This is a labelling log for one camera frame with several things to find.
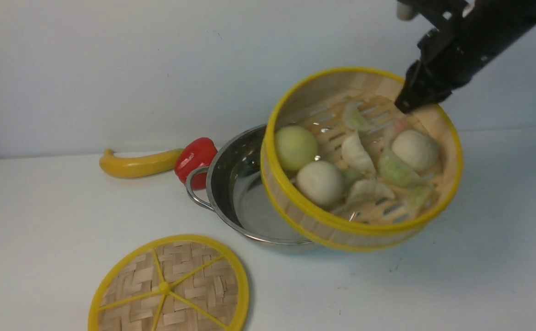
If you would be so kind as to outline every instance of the stainless steel pot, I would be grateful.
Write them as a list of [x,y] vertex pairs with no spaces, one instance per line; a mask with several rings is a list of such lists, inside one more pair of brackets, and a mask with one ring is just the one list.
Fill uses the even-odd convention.
[[[306,251],[316,244],[291,228],[272,207],[260,176],[260,149],[265,125],[256,126],[229,141],[209,167],[199,168],[186,179],[186,191],[194,203],[214,211],[245,237],[287,251]],[[207,173],[209,202],[196,196],[192,178]]]

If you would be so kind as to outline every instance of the yellow banana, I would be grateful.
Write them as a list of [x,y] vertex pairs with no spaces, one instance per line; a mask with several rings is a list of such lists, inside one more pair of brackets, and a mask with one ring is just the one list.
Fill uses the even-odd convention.
[[100,157],[100,169],[117,178],[136,178],[169,171],[176,165],[176,160],[184,149],[172,149],[142,157],[116,157],[113,151],[106,149]]

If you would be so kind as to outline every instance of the yellow spoke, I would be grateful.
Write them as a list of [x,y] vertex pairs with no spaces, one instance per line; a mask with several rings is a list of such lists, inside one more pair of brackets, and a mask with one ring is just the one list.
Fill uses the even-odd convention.
[[161,300],[159,301],[158,310],[156,312],[156,317],[154,317],[154,325],[152,326],[152,331],[156,331],[157,323],[159,321],[159,317],[161,316],[161,309],[164,306],[166,295],[161,296]]
[[159,294],[161,294],[160,291],[155,291],[155,292],[144,293],[142,295],[138,295],[138,296],[134,296],[134,297],[128,297],[127,299],[123,299],[123,300],[120,300],[120,301],[117,301],[117,302],[113,302],[111,304],[107,304],[106,306],[102,306],[102,307],[98,308],[98,311],[102,312],[105,309],[110,309],[110,308],[115,308],[115,307],[118,307],[118,306],[123,306],[123,304],[129,303],[131,301],[144,299],[146,297],[159,295]]
[[156,248],[152,248],[152,254],[154,256],[154,261],[156,262],[156,268],[158,270],[159,282],[165,281],[164,272],[161,270],[161,264],[159,264],[159,258],[157,257]]
[[178,279],[177,281],[174,281],[174,283],[172,283],[169,287],[170,288],[173,288],[174,286],[182,283],[183,281],[185,281],[186,279],[188,279],[188,277],[192,276],[193,274],[197,273],[197,272],[200,272],[200,270],[206,268],[207,266],[210,266],[211,264],[217,262],[218,260],[221,260],[223,258],[223,255],[219,256],[219,257],[215,257],[213,258],[213,260],[210,260],[209,262],[206,262],[205,264],[203,264],[202,266],[194,269],[193,271],[187,273],[184,277],[182,277],[181,279]]
[[174,292],[169,292],[169,295],[173,296],[174,298],[176,298],[177,300],[179,301],[182,301],[183,303],[185,303],[186,305],[190,306],[191,308],[193,308],[194,310],[196,310],[197,312],[199,312],[200,314],[202,314],[204,317],[206,317],[207,319],[217,323],[217,325],[219,325],[222,329],[226,330],[227,329],[227,325],[224,325],[220,320],[216,319],[213,315],[209,314],[208,312],[206,312],[205,310],[203,310],[202,308],[200,308],[199,306],[197,306],[196,304],[184,299],[183,297],[177,295],[176,293]]

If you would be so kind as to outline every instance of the toy pepper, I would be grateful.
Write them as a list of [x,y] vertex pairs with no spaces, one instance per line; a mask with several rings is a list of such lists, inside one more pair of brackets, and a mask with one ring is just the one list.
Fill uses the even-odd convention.
[[[186,183],[188,174],[194,169],[208,167],[213,158],[217,155],[217,147],[213,140],[209,138],[199,138],[190,143],[176,161],[174,172],[182,184]],[[194,176],[192,179],[192,189],[202,190],[206,187],[207,173]]]

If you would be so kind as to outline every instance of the lid center knob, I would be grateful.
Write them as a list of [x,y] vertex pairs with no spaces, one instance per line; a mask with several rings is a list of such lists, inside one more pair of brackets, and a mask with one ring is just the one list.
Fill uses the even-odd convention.
[[169,284],[167,281],[159,283],[159,291],[165,295],[169,294]]

